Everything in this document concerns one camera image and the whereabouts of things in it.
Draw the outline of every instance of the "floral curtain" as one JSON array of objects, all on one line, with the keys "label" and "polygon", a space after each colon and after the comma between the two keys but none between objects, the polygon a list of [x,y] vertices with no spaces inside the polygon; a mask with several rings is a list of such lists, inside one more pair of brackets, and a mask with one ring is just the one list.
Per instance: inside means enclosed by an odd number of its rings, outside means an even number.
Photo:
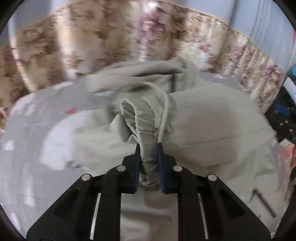
[{"label": "floral curtain", "polygon": [[201,70],[236,77],[266,111],[283,71],[216,16],[155,0],[80,0],[10,36],[0,56],[0,129],[28,91],[126,60],[181,55]]}]

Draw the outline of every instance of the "gray bedsheet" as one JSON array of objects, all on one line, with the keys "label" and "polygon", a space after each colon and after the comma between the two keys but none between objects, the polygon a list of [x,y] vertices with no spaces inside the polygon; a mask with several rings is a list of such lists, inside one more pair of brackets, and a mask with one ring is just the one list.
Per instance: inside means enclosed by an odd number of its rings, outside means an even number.
[{"label": "gray bedsheet", "polygon": [[[202,76],[243,91],[231,77],[209,73]],[[106,101],[107,97],[87,93],[83,80],[75,80],[25,96],[14,106],[1,139],[0,201],[22,235],[85,173],[74,160],[68,160],[58,170],[40,162],[48,132],[73,113],[95,110]]]}]

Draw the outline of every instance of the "drawstring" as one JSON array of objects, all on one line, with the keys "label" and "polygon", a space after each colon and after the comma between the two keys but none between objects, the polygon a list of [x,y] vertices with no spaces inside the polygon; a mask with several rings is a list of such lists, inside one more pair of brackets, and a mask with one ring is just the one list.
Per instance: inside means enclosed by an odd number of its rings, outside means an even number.
[{"label": "drawstring", "polygon": [[163,108],[163,116],[161,118],[161,123],[160,123],[159,129],[158,129],[158,136],[157,136],[157,143],[161,143],[161,141],[163,139],[163,133],[165,131],[165,125],[168,120],[168,111],[169,111],[169,107],[170,107],[170,100],[169,100],[168,94],[162,88],[157,86],[156,84],[153,84],[151,82],[146,82],[146,81],[144,82],[144,84],[158,90],[163,95],[163,97],[165,99],[165,105]]}]

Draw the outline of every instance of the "silver screw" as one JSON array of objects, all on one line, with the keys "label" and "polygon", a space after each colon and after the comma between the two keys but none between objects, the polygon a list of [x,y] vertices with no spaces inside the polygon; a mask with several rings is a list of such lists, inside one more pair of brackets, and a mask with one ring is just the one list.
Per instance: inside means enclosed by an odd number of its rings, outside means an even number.
[{"label": "silver screw", "polygon": [[126,167],[125,167],[124,165],[120,165],[120,166],[118,166],[116,169],[117,169],[117,171],[119,171],[119,172],[123,172],[123,171],[126,169]]},{"label": "silver screw", "polygon": [[173,169],[174,169],[175,172],[182,171],[182,167],[181,166],[174,166]]},{"label": "silver screw", "polygon": [[82,179],[83,181],[88,181],[90,178],[91,178],[90,174],[84,174],[84,175],[81,177],[81,179]]},{"label": "silver screw", "polygon": [[208,179],[209,179],[210,181],[214,182],[214,181],[217,180],[217,176],[214,175],[214,174],[210,174],[210,175],[208,175]]}]

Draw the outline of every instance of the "beige garment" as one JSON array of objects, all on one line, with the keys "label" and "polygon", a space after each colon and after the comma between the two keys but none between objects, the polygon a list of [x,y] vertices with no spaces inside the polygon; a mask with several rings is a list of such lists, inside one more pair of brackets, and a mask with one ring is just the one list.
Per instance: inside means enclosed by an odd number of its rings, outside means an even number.
[{"label": "beige garment", "polygon": [[[167,65],[165,61],[147,62],[149,71],[144,67],[146,63],[131,66],[127,62],[125,67],[123,62],[115,65],[118,68],[103,70],[96,78],[91,76],[90,91],[105,90],[111,80],[116,84],[112,90],[120,89],[120,80],[125,90],[133,90],[128,85],[130,78],[133,85],[135,77],[142,84],[151,85],[144,82],[169,80],[167,76],[175,69],[180,82],[177,89],[185,91],[166,94],[152,85],[148,93],[153,90],[153,95],[144,95],[142,91],[142,97],[134,92],[125,96],[114,119],[106,118],[111,116],[107,115],[108,110],[97,110],[92,123],[74,134],[76,160],[91,174],[104,174],[121,164],[124,156],[133,154],[139,143],[146,171],[141,180],[145,185],[154,185],[159,183],[155,148],[162,142],[165,154],[174,156],[193,173],[214,173],[220,177],[272,230],[286,207],[270,155],[269,141],[274,131],[247,95],[222,84],[199,85],[199,78],[191,74],[197,71],[181,68],[183,61],[172,60],[167,72],[161,74],[161,65]],[[153,68],[157,75],[151,79]],[[108,76],[108,71],[116,75]],[[249,202],[255,188],[271,203],[277,218],[273,219],[258,200]]]}]

